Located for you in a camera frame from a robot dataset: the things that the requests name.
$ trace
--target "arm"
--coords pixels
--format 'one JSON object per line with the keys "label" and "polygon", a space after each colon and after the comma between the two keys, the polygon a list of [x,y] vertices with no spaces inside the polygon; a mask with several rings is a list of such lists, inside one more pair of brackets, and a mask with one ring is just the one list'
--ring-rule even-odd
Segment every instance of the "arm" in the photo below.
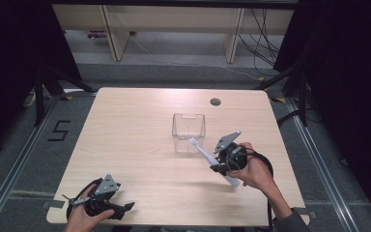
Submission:
{"label": "arm", "polygon": [[[247,152],[254,151],[250,143],[242,143],[240,145],[247,148]],[[279,227],[279,225],[285,225],[284,222],[287,222],[288,224],[296,224],[295,221],[299,218],[300,224],[303,224],[304,226],[300,228],[306,228],[305,231],[307,231],[305,223],[301,220],[298,213],[293,213],[291,211],[291,208],[282,196],[282,193],[273,180],[267,166],[262,161],[254,157],[247,157],[247,166],[245,168],[240,171],[228,171],[227,175],[242,180],[243,186],[245,187],[251,186],[264,193],[270,201],[273,212],[278,220],[275,226]]]}
{"label": "arm", "polygon": [[[86,189],[85,192],[81,195],[81,198],[86,197],[90,190],[96,185],[92,185]],[[64,232],[90,232],[92,231],[97,224],[100,222],[112,217],[114,214],[113,210],[104,211],[101,214],[90,217],[86,214],[84,209],[84,204],[81,204],[77,207],[71,209],[71,215],[68,218],[68,223],[64,228]]]}

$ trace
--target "sleeve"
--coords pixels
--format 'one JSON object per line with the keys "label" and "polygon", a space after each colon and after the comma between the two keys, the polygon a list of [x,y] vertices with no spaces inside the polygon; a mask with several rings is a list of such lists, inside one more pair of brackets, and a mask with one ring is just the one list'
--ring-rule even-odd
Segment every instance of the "sleeve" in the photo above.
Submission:
{"label": "sleeve", "polygon": [[305,222],[300,217],[297,211],[293,211],[292,214],[282,220],[277,220],[273,223],[278,232],[308,232],[309,229]]}

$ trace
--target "floor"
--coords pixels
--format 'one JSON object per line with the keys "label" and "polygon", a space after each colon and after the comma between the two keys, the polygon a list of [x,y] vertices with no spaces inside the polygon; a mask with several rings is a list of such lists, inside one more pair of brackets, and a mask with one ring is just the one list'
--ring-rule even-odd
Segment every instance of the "floor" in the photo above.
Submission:
{"label": "floor", "polygon": [[[246,47],[239,43],[236,59],[233,64],[225,61],[224,50],[220,35],[216,34],[192,34],[192,33],[135,33],[129,40],[128,47],[122,61],[115,62],[112,59],[107,39],[88,39],[87,32],[67,31],[65,36],[70,44],[73,57],[79,68],[92,68],[103,65],[99,69],[107,70],[115,67],[127,69],[133,72],[139,66],[161,66],[173,69],[185,67],[218,69],[219,73],[227,72],[236,76],[249,76],[258,81],[258,73],[266,71],[264,78],[277,74],[271,70],[271,65],[262,61],[249,52]],[[243,39],[253,47],[255,42],[248,36]],[[269,37],[276,47],[280,47],[283,37]],[[268,49],[258,47],[258,50],[268,59],[272,59]],[[86,72],[87,76],[96,76],[98,73]],[[269,89],[270,97],[280,97],[279,83]],[[73,105],[68,101],[57,101],[53,105],[48,125],[43,131],[49,131],[54,127],[65,112],[69,118],[79,122],[70,131],[69,144],[59,145],[64,147],[54,148],[53,144],[43,142],[52,136],[42,133],[40,141],[28,149],[35,154],[51,151],[52,157],[34,155],[27,157],[25,164],[18,169],[19,176],[12,180],[13,189],[7,199],[7,203],[0,208],[0,231],[54,231],[62,230],[62,225],[50,225],[45,221],[47,206],[44,204],[53,197],[62,173],[53,174],[53,178],[43,178],[44,173],[56,172],[66,168],[69,157],[63,158],[62,153],[71,153],[73,142],[78,138],[85,116],[90,110],[93,96],[75,98]],[[47,100],[50,107],[54,100]],[[281,118],[295,109],[295,99],[287,100],[286,103],[272,102],[275,118]],[[6,139],[9,146],[3,146],[0,154],[0,188],[2,183],[10,179],[8,173],[18,162],[19,154],[23,154],[25,144],[30,141],[33,127],[35,110],[28,107],[18,116],[17,123],[8,131]],[[371,205],[365,197],[362,189],[358,186],[350,170],[338,160],[341,158],[334,141],[330,139],[328,131],[317,112],[307,112],[308,127],[304,128],[298,118],[285,122],[280,130],[283,136],[291,163],[294,167],[300,190],[311,215],[309,228],[311,231],[371,231]],[[110,231],[107,226],[100,226],[96,231]]]}

